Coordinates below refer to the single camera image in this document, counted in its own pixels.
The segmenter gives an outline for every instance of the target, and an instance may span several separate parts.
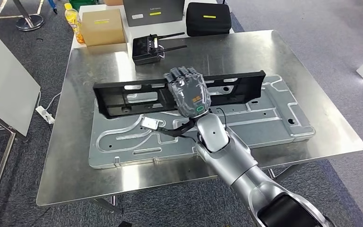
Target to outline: black bag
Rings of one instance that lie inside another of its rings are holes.
[[[229,34],[232,27],[229,6],[191,2],[187,7],[188,36]]]

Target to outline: plastic bottle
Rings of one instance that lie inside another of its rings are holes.
[[[81,20],[77,10],[73,9],[70,3],[65,4],[65,17],[69,25],[72,27],[74,34],[76,35],[77,42],[85,44],[84,38],[80,33]]]

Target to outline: white board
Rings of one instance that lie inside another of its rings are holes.
[[[0,119],[26,136],[39,90],[37,82],[0,40]]]

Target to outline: floor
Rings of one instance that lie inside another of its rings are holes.
[[[31,0],[22,1],[29,8]],[[60,92],[72,31],[48,4],[46,24],[30,33],[15,29],[16,19],[0,19],[0,39],[42,87],[47,106]],[[294,53],[363,139],[363,0],[230,0],[235,31],[278,30]],[[16,15],[15,9],[5,14]],[[52,107],[56,111],[57,101]],[[251,226],[236,194],[220,180],[183,183],[119,197],[124,215],[112,215],[87,201],[38,207],[35,197],[50,129],[36,113],[29,142],[15,142],[0,186],[0,226]],[[0,157],[8,135],[0,132]],[[338,227],[363,227],[363,152],[308,164],[282,185],[313,202]]]

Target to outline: aluminum plate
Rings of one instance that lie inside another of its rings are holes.
[[[233,88],[212,88],[212,94],[229,93]],[[155,99],[149,93],[131,95],[129,101]],[[261,97],[246,104],[219,106],[226,123],[250,147],[258,148],[306,140],[315,134],[293,94],[279,75],[266,76]],[[217,106],[211,107],[224,123]],[[173,138],[140,127],[144,114],[108,120],[98,112],[95,102],[89,164],[92,168],[111,168],[146,162],[187,158],[197,155],[191,139]],[[177,128],[188,119],[177,111],[148,113],[160,126]],[[187,136],[196,138],[191,129]]]

